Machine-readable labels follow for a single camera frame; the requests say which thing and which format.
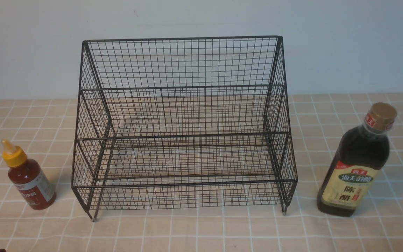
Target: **bottle label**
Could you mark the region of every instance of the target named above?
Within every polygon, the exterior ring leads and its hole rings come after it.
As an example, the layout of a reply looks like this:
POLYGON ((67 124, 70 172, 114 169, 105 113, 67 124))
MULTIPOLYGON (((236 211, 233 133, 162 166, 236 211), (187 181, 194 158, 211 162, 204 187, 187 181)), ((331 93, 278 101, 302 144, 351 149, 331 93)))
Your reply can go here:
POLYGON ((348 166, 338 161, 321 201, 330 206, 355 209, 368 192, 379 170, 365 166, 348 166))
POLYGON ((54 196, 54 188, 43 171, 26 184, 14 184, 29 205, 46 204, 54 196))

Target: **bottle neck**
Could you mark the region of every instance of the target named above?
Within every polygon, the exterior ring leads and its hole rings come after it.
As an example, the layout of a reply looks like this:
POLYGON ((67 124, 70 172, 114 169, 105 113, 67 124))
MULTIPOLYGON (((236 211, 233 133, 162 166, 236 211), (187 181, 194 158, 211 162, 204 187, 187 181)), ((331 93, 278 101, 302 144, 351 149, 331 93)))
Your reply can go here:
POLYGON ((379 131, 371 128, 366 122, 359 127, 360 134, 369 140, 378 140, 387 137, 388 131, 379 131))

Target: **vinegar bottle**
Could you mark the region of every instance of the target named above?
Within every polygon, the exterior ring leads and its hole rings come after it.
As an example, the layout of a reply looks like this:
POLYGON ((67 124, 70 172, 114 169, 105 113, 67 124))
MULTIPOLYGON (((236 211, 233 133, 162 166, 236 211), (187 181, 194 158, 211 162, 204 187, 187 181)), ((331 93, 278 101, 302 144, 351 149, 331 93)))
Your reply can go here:
POLYGON ((390 154, 387 131, 397 112, 386 103, 371 106, 362 125, 346 132, 323 185, 318 191, 321 212, 351 216, 390 154))
POLYGON ((10 168, 8 177, 13 185, 32 209, 48 208, 56 200, 56 193, 38 162, 28 159, 26 153, 9 140, 3 139, 1 143, 4 147, 3 159, 10 168))

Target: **metal wire shelf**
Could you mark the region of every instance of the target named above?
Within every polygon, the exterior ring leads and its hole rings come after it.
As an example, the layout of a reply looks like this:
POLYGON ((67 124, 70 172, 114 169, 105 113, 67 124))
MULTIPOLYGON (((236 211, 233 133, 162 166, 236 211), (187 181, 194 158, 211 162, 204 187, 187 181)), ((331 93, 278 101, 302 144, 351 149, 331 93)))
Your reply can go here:
POLYGON ((72 190, 101 209, 281 204, 297 183, 280 36, 83 41, 72 190))

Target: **two-tier wire rack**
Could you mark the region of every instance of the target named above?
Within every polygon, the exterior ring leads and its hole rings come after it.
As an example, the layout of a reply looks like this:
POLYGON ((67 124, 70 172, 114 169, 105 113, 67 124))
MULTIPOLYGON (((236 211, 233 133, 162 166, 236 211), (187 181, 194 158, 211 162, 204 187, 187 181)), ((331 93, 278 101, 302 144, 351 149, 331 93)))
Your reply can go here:
POLYGON ((83 41, 72 190, 101 209, 281 204, 297 183, 280 36, 83 41))

